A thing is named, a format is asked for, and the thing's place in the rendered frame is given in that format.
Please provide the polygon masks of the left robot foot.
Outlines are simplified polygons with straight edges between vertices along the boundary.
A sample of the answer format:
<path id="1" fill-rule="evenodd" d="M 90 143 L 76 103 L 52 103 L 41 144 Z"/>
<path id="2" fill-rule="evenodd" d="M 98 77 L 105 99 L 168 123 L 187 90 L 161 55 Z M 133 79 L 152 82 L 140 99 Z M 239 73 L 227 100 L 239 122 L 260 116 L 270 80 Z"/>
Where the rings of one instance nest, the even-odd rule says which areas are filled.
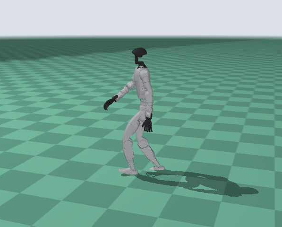
<path id="1" fill-rule="evenodd" d="M 132 171 L 130 170 L 130 167 L 129 168 L 119 168 L 118 171 L 124 174 L 129 174 L 129 175 L 138 174 L 138 171 L 136 169 Z"/>

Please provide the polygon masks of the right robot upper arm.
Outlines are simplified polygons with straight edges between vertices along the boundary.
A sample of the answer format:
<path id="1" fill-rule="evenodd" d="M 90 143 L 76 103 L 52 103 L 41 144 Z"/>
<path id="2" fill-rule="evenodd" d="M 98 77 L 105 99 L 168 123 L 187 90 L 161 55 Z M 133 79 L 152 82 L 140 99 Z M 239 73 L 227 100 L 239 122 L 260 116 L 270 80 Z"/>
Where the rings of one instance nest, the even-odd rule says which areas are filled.
<path id="1" fill-rule="evenodd" d="M 132 81 L 128 82 L 127 83 L 127 87 L 130 89 L 130 90 L 133 90 L 135 88 L 135 81 L 134 81 L 134 74 L 132 76 Z"/>

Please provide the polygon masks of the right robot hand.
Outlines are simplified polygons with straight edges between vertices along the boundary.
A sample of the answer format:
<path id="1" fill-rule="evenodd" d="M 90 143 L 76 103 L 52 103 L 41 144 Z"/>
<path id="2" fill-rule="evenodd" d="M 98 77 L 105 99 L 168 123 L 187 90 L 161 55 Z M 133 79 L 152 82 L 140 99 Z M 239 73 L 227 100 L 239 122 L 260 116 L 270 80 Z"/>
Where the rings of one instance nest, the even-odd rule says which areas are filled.
<path id="1" fill-rule="evenodd" d="M 116 102 L 116 98 L 118 98 L 118 95 L 115 95 L 112 97 L 112 99 L 109 99 L 106 101 L 106 103 L 103 105 L 104 109 L 107 110 L 108 106 L 111 105 L 114 101 Z"/>

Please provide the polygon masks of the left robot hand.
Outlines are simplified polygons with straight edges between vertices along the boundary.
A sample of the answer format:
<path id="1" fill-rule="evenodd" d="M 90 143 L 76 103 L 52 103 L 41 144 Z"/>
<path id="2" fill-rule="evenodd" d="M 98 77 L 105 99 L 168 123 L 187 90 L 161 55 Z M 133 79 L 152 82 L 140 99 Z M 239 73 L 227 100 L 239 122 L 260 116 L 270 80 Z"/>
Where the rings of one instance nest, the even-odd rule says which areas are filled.
<path id="1" fill-rule="evenodd" d="M 145 118 L 146 118 L 146 120 L 145 120 L 145 122 L 142 124 L 142 127 L 145 126 L 145 127 L 144 127 L 144 131 L 150 132 L 150 130 L 151 130 L 151 132 L 153 132 L 153 131 L 152 131 L 152 122 L 151 122 L 152 113 L 151 113 L 151 118 L 147 118 L 147 117 L 145 117 Z"/>

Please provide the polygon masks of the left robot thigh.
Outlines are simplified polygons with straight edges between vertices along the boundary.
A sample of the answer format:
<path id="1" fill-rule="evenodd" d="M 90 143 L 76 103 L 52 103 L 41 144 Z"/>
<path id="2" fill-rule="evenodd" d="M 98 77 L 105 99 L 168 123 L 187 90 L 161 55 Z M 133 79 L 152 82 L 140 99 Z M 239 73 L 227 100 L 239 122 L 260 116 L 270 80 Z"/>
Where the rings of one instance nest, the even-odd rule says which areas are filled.
<path id="1" fill-rule="evenodd" d="M 132 139 L 130 138 L 135 132 L 136 130 L 138 129 L 139 125 L 140 125 L 140 121 L 142 122 L 145 122 L 146 118 L 145 118 L 145 115 L 146 115 L 146 110 L 143 111 L 143 110 L 140 110 L 138 113 L 136 113 L 132 119 L 128 122 L 126 128 L 125 128 L 125 131 L 124 131 L 124 134 L 123 134 L 123 145 L 124 145 L 124 142 L 127 141 L 127 140 L 130 140 L 132 143 Z M 139 120 L 140 121 L 139 121 Z"/>

